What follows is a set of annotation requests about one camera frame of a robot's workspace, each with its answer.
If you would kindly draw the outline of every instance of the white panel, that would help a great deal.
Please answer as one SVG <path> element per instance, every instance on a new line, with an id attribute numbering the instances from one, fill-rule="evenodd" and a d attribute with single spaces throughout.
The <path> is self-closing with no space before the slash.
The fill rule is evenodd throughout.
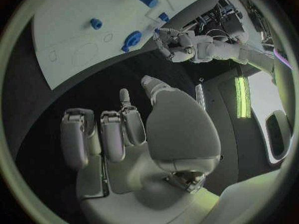
<path id="1" fill-rule="evenodd" d="M 123 54 L 126 37 L 139 30 L 143 36 L 130 51 L 140 49 L 155 28 L 158 16 L 172 18 L 195 0 L 159 0 L 149 8 L 139 0 L 47 0 L 34 16 L 33 40 L 43 74 L 54 89 L 78 72 Z M 94 30 L 92 18 L 103 26 Z"/>

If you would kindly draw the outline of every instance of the green light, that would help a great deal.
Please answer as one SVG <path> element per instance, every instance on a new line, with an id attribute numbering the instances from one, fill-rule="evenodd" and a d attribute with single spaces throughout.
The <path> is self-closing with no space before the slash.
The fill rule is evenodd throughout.
<path id="1" fill-rule="evenodd" d="M 237 118 L 251 117 L 251 100 L 249 82 L 246 77 L 235 78 L 237 93 Z"/>

